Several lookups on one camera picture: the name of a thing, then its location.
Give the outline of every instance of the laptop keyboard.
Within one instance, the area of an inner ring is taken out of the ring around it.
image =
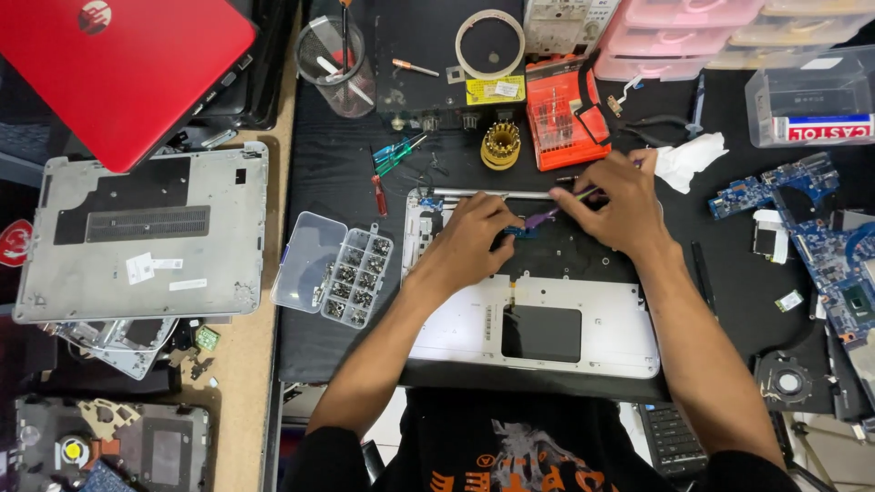
[[[656,471],[672,477],[694,474],[705,468],[708,459],[675,407],[642,406],[649,421],[645,424],[649,425],[647,433],[653,437],[651,454]]]

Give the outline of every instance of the hand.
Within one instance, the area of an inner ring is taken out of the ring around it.
[[[521,228],[523,220],[501,197],[477,192],[459,200],[444,230],[408,274],[405,287],[422,288],[443,304],[452,294],[493,275],[514,255],[512,234],[489,252],[495,236],[507,226]]]
[[[632,151],[628,157],[613,151],[586,168],[574,184],[574,193],[590,184],[602,188],[611,201],[598,212],[562,188],[553,188],[549,194],[587,234],[626,253],[635,263],[645,261],[674,243],[654,192],[656,157],[655,149]],[[633,165],[639,159],[640,170]]]

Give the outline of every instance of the purple tool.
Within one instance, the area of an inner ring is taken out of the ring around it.
[[[635,167],[641,169],[641,160],[640,159],[636,160],[633,164],[635,165]],[[591,194],[595,193],[599,189],[601,189],[601,188],[599,188],[598,186],[589,185],[586,188],[584,188],[580,193],[574,195],[574,198],[576,198],[578,201],[583,200],[584,198],[590,196]],[[545,212],[543,214],[531,215],[528,219],[526,219],[524,227],[526,229],[536,228],[539,225],[541,225],[541,222],[546,221],[547,219],[549,219],[553,215],[556,215],[559,212],[559,210],[561,210],[561,208],[556,207],[556,208],[553,208],[552,210],[550,210],[549,212]]]

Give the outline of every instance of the laptop vent grille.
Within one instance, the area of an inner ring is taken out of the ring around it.
[[[93,212],[86,242],[197,237],[209,233],[210,207],[167,207]]]

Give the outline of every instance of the pen holder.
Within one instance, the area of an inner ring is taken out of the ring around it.
[[[295,42],[297,72],[309,81],[340,116],[358,118],[374,108],[376,82],[361,31],[348,24],[346,57],[349,69],[343,73],[342,21],[338,17],[313,19]]]

